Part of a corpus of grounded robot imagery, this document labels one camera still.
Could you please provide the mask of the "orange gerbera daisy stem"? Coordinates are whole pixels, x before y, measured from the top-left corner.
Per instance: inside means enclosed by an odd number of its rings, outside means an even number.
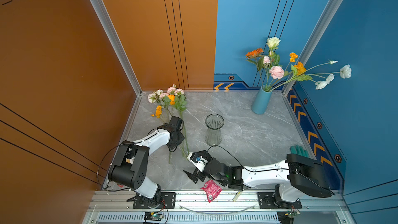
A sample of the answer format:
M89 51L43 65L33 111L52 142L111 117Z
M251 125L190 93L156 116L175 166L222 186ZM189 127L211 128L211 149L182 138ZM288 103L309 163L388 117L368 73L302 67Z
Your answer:
M262 86L263 69L264 69L264 50L262 48L255 49L246 54L246 61L256 66L258 73L260 74L260 80L257 83L258 86Z

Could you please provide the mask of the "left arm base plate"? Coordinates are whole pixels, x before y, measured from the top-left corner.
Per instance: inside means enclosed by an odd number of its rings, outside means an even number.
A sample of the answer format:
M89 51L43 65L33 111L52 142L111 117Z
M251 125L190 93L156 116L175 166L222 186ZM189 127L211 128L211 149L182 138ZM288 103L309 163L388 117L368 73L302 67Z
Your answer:
M153 198L147 198L143 195L136 195L133 204L134 209L161 209L166 207L167 209L174 209L176 203L175 192L158 192Z

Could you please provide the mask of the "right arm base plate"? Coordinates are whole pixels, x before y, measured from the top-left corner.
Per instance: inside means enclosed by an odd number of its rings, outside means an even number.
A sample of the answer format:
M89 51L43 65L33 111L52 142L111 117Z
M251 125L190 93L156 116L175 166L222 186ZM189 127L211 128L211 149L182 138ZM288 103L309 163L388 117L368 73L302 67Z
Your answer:
M276 192L261 191L257 193L260 209L284 208L284 209L301 209L302 204L299 199L295 202L283 201Z

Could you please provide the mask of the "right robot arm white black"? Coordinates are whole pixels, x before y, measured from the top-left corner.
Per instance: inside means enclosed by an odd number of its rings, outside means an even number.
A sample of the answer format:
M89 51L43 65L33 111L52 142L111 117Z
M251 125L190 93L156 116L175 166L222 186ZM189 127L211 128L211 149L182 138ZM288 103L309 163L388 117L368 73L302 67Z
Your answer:
M186 173L194 183L209 178L236 191L274 184L273 199L281 208L293 206L304 195L315 198L334 195L322 163L293 153L281 162L259 167L227 166L206 150L191 152L187 159L195 166L194 172Z

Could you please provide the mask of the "cream white rose stem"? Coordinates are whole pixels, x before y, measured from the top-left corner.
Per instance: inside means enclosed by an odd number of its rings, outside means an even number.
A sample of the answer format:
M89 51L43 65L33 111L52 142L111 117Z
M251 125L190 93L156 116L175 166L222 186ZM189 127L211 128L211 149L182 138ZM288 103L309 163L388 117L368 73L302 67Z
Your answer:
M280 39L278 37L271 37L267 39L267 47L268 47L268 55L264 57L264 70L266 71L266 83L263 86L263 89L268 92L270 91L269 83L272 80L269 80L271 77L270 71L272 67L279 65L280 55L276 53L280 43Z

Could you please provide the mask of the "pink ranunculus stem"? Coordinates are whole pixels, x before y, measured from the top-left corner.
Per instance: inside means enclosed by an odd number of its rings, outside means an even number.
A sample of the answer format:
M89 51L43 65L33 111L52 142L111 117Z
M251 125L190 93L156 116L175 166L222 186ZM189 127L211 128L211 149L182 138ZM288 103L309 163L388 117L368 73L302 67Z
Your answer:
M263 69L265 72L265 81L262 85L262 89L266 92L272 90L271 83L269 79L278 80L282 79L285 76L285 70L279 65L280 56L279 55L272 55L264 56L263 57Z

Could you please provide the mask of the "clear glass vase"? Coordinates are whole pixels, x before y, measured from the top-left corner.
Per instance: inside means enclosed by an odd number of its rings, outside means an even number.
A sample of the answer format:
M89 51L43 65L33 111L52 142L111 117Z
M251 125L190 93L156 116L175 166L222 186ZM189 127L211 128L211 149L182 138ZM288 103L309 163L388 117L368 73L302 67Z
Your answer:
M205 142L209 146L219 145L222 141L221 128L224 126L224 118L219 114L210 114L205 119L207 132Z

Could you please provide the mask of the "teal ceramic vase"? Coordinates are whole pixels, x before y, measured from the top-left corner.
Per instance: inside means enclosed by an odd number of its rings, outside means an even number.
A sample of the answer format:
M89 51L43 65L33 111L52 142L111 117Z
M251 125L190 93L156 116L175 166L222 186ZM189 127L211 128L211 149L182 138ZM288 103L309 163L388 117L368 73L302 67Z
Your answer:
M251 110L258 115L264 114L271 99L271 95L272 92L265 91L264 86L262 86L252 103Z

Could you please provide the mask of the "white pink peony stem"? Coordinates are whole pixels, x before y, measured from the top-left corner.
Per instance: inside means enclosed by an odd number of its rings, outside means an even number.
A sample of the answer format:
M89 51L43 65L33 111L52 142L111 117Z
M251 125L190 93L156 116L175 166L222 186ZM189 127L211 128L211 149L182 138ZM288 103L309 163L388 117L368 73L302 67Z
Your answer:
M312 73L312 70L314 70L315 68L318 68L321 66L326 66L326 65L334 65L337 63L338 63L338 61L336 61L336 60L330 60L326 63L321 63L321 64L315 65L311 68L306 68L307 71L305 72L305 74L302 76L298 76L296 78L292 77L292 74L290 74L288 77L286 77L287 72L293 71L293 67L292 67L292 65L290 65L289 68L284 68L285 76L282 79L280 79L280 81L284 81L286 79L288 80L286 83L284 83L283 86L285 86L288 83L292 83L292 82L310 81L310 82L314 83L316 90L321 90L321 89L324 89L326 86L328 86L335 79L335 75L339 75L340 78L342 78L342 79L349 79L351 77L352 68L349 64L344 65L338 71L334 71L334 72Z

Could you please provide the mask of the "yellow orange poppy stem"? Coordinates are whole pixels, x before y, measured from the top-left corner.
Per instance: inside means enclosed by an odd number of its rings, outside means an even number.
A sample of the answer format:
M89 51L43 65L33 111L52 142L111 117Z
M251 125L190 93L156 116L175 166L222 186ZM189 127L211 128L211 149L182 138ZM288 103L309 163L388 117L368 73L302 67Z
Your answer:
M302 62L296 63L296 60L298 59L299 56L295 52L292 52L290 53L289 57L290 59L288 65L292 65L293 71L287 72L286 77L288 77L290 74L292 74L292 77L294 78L304 75L307 69L305 68ZM275 90L283 86L284 83L286 83L287 81L288 81L287 79L284 81L278 80L276 83L272 85L272 89Z

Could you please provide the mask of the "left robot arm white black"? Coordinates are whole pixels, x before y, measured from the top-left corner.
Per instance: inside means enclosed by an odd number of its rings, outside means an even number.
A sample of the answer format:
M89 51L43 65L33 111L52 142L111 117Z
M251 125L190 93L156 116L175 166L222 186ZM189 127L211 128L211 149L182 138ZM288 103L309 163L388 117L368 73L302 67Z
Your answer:
M173 116L168 123L155 128L146 137L135 141L122 142L108 171L108 179L131 188L138 200L150 208L161 204L161 186L147 176L148 160L152 153L162 146L173 152L184 141L183 120Z

